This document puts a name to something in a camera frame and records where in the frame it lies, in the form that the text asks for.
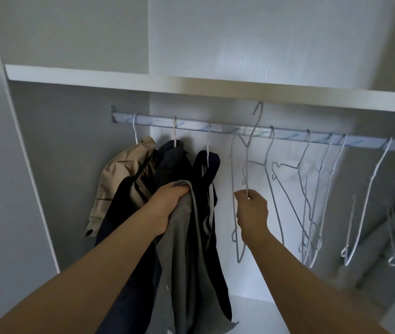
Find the left arm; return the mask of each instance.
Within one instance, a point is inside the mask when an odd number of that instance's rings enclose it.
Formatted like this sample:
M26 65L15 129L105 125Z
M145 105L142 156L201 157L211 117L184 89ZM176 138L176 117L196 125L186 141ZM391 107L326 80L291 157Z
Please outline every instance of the left arm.
M97 247L0 319L0 333L95 333L188 186L161 187Z

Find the white shelf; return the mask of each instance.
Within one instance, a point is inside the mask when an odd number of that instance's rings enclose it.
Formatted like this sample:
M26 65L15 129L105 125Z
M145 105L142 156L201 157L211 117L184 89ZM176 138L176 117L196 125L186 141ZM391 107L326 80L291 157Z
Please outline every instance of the white shelf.
M395 111L395 93L6 64L9 80Z

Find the metal rod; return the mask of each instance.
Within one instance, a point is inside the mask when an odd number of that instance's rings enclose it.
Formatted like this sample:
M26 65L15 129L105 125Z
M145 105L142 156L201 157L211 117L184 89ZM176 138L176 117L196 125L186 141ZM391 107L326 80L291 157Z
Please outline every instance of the metal rod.
M115 123L132 123L133 113L115 112L114 106L111 107L112 121ZM137 115L136 124L158 126L162 128L172 128L174 118L161 116ZM208 131L208 121L196 121L192 119L176 118L176 128L191 131ZM249 136L253 131L251 125L239 125L228 123L210 123L211 132L218 134L231 134L240 136ZM307 143L307 130L293 130L288 128L275 128L275 139L302 141ZM257 126L254 137L270 138L271 129L269 127ZM332 138L332 145L343 144L344 134L332 134L332 132L313 132L311 131L312 143L329 144ZM345 146L353 146L365 149L382 149L388 139L366 136L347 135L347 143ZM395 139L389 151L395 151Z

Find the gray shirt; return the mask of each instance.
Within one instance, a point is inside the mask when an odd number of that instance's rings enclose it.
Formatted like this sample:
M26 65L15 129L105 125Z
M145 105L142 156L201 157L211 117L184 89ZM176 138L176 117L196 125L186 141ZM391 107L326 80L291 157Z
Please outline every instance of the gray shirt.
M227 333L236 324L222 312L208 276L193 188L188 181L177 184L189 185L191 190L179 199L156 245L162 274L146 333ZM187 237L189 227L196 237Z

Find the right arm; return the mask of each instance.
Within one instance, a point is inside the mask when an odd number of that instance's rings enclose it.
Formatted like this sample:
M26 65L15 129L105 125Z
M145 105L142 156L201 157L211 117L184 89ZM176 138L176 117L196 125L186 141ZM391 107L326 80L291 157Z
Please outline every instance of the right arm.
M254 190L234 193L238 223L270 293L292 334L388 334L359 313L340 293L318 279L268 230L267 201Z

